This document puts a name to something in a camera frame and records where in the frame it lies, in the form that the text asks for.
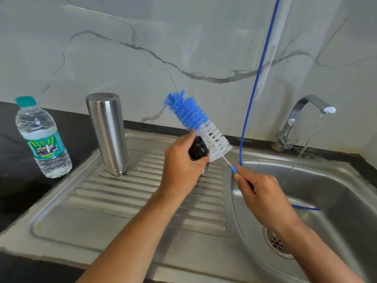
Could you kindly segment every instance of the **green bottle label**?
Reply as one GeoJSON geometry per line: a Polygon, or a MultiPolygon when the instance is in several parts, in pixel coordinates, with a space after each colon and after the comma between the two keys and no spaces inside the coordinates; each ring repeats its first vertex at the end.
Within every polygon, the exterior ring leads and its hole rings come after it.
{"type": "Polygon", "coordinates": [[[41,138],[39,140],[26,139],[26,142],[33,152],[34,158],[39,160],[51,159],[59,156],[66,149],[60,138],[59,132],[56,132],[50,137],[41,138]]]}

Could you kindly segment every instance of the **hand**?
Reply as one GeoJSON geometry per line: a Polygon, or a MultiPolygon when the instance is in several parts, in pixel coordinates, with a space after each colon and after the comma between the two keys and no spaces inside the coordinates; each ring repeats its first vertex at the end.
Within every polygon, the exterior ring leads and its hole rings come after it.
{"type": "Polygon", "coordinates": [[[165,151],[165,163],[161,186],[159,190],[177,195],[183,200],[195,186],[201,171],[209,163],[209,157],[192,161],[189,149],[194,142],[195,131],[179,137],[172,146],[165,151]]]}
{"type": "Polygon", "coordinates": [[[235,166],[239,174],[234,174],[234,178],[245,203],[263,226],[279,234],[286,228],[303,224],[274,176],[235,166]],[[253,184],[254,191],[246,180],[253,184]]]}

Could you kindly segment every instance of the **water stream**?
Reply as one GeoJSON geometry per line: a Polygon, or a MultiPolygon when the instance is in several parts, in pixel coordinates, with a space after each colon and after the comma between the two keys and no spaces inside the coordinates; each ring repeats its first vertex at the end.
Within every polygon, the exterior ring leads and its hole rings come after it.
{"type": "Polygon", "coordinates": [[[308,143],[309,143],[310,137],[313,135],[314,131],[317,131],[318,128],[321,126],[322,121],[323,121],[322,116],[323,116],[323,114],[321,113],[320,116],[319,116],[319,118],[318,118],[317,124],[315,125],[313,131],[310,133],[310,135],[309,135],[309,137],[308,137],[308,141],[305,143],[305,146],[302,148],[302,150],[301,150],[299,156],[297,157],[295,163],[293,164],[293,166],[292,166],[290,172],[288,173],[288,175],[287,175],[287,177],[285,178],[285,180],[284,180],[283,184],[281,185],[281,187],[284,187],[284,186],[285,186],[285,184],[286,184],[286,182],[288,181],[290,175],[292,174],[293,170],[295,169],[295,167],[296,167],[296,165],[297,165],[299,159],[301,158],[302,154],[304,154],[305,149],[308,147],[308,143]]]}

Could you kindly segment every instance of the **faucet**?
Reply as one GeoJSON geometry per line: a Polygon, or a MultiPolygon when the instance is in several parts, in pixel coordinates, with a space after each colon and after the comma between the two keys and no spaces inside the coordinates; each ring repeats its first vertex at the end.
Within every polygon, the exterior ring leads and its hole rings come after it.
{"type": "Polygon", "coordinates": [[[283,151],[284,149],[291,149],[293,143],[290,141],[288,135],[296,122],[301,110],[304,108],[305,104],[311,102],[314,104],[323,114],[334,114],[336,112],[335,107],[332,107],[327,102],[323,101],[319,97],[310,94],[301,98],[293,107],[291,113],[286,120],[284,127],[281,131],[276,133],[276,142],[272,145],[272,148],[277,151],[283,151]]]}

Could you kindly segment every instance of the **black countertop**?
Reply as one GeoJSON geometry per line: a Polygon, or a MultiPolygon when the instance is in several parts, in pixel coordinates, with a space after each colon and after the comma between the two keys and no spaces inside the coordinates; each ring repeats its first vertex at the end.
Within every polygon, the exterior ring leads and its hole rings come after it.
{"type": "MultiPolygon", "coordinates": [[[[54,118],[60,136],[72,160],[73,169],[83,162],[97,141],[88,115],[46,109],[54,118]]],[[[0,102],[0,232],[28,210],[62,178],[46,178],[35,163],[29,148],[18,132],[16,104],[0,102]]],[[[144,132],[181,136],[184,129],[124,121],[125,128],[144,132]]],[[[239,146],[238,137],[226,136],[232,145],[239,146]]],[[[245,139],[244,147],[271,150],[271,142],[245,139]]],[[[295,146],[282,154],[297,155],[302,147],[295,146]]],[[[304,158],[325,158],[349,162],[366,180],[377,188],[377,171],[361,156],[307,148],[304,158]]],[[[0,282],[75,282],[83,270],[57,263],[31,260],[0,252],[0,282]]]]}

